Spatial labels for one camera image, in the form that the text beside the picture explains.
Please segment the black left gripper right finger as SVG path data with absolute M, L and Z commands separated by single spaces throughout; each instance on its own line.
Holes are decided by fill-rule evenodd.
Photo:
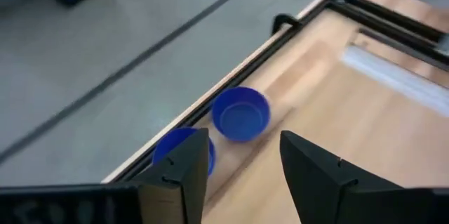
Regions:
M 344 191 L 351 187 L 367 190 L 400 188 L 292 131 L 281 132 L 280 155 L 301 224 L 336 224 Z

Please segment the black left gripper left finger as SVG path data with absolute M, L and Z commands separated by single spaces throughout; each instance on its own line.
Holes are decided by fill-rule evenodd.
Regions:
M 208 129 L 197 129 L 136 175 L 142 224 L 201 224 L 208 180 Z

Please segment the small blue plastic bowl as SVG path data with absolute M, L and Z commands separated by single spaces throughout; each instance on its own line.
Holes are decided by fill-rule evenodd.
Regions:
M 158 142 L 152 157 L 152 163 L 156 164 L 161 161 L 171 150 L 186 140 L 190 135 L 197 131 L 196 128 L 184 127 L 168 132 Z M 208 147 L 208 176 L 211 176 L 215 168 L 215 146 L 209 139 Z
M 234 142 L 245 143 L 261 135 L 271 119 L 268 100 L 259 91 L 245 86 L 228 88 L 211 107 L 215 128 Z

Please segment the black clamp hook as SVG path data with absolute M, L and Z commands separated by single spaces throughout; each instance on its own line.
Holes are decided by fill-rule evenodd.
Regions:
M 291 27 L 299 27 L 302 23 L 295 17 L 286 13 L 280 13 L 274 17 L 272 23 L 271 35 L 276 34 L 283 25 L 290 25 Z

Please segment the black metal table frame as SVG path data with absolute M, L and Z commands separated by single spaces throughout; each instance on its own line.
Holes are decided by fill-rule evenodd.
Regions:
M 243 82 L 327 8 L 423 53 L 424 58 L 429 59 L 430 63 L 442 70 L 449 70 L 449 59 L 435 50 L 436 43 L 443 37 L 442 31 L 369 0 L 318 0 L 310 10 L 304 10 L 295 16 L 302 23 L 301 26 L 283 25 L 262 46 L 261 51 L 248 56 L 238 67 L 204 93 L 193 105 L 160 130 L 158 134 L 102 181 L 110 183 L 129 180 L 136 176 L 150 163 L 154 145 L 159 138 L 164 136 L 166 132 L 178 127 L 194 125 L 210 110 L 212 101 L 217 95 L 221 94 L 226 88 L 237 86 Z

